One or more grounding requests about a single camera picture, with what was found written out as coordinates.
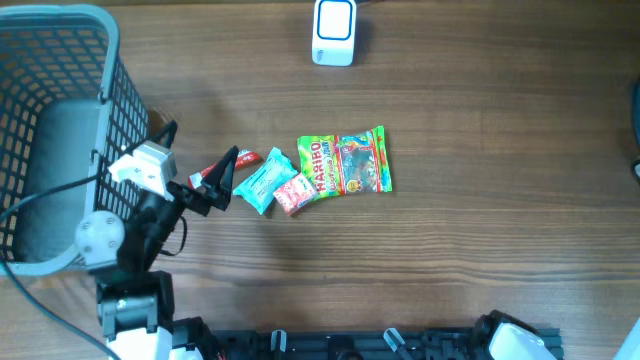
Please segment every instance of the blue outline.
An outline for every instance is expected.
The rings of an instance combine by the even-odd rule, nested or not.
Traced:
[[[322,15],[322,3],[324,2],[344,2],[349,4],[349,33],[347,34],[347,37],[344,38],[330,38],[330,37],[324,37],[322,35],[320,35],[320,16]],[[338,40],[338,41],[345,41],[348,40],[351,37],[351,25],[353,23],[353,5],[351,5],[351,3],[348,0],[322,0],[320,1],[320,4],[318,4],[318,28],[316,29],[316,33],[318,34],[318,37],[322,40]]]

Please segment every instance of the basket bottom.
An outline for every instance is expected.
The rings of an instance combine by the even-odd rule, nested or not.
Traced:
[[[98,137],[99,113],[100,103],[89,99],[56,101],[43,109],[36,119],[25,194],[92,175],[89,166]],[[41,262],[74,246],[75,228],[84,214],[93,210],[93,198],[83,185],[20,209],[13,242],[16,260]]]

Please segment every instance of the green candy bag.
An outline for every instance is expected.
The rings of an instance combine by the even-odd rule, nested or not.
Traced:
[[[315,200],[391,191],[383,126],[355,135],[303,136],[298,152],[302,174],[318,190]]]

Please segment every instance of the plastic basket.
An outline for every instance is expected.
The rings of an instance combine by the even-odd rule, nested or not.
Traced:
[[[113,17],[90,5],[0,8],[0,201],[95,175],[145,138],[149,118],[118,55]],[[35,201],[0,223],[20,275],[82,265],[74,232],[109,210],[126,220],[138,188],[110,176]]]

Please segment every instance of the candy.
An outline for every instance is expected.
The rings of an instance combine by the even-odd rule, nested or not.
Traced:
[[[274,191],[273,196],[282,205],[284,211],[291,216],[318,196],[318,191],[309,182],[309,179],[298,174]]]
[[[303,136],[298,152],[302,174],[318,190],[316,200],[392,189],[383,126],[355,135]]]
[[[273,148],[267,161],[238,185],[233,195],[242,196],[262,215],[273,201],[273,192],[297,173],[291,161],[278,148]]]
[[[235,169],[242,169],[243,167],[247,167],[251,164],[257,163],[260,160],[262,160],[262,158],[260,157],[260,155],[258,155],[258,153],[249,150],[240,150],[240,152],[238,153],[238,159],[236,159]],[[216,164],[213,164],[208,168],[189,176],[189,186],[192,189],[199,188],[200,185],[202,185],[202,179],[209,175],[214,167],[216,167]]]

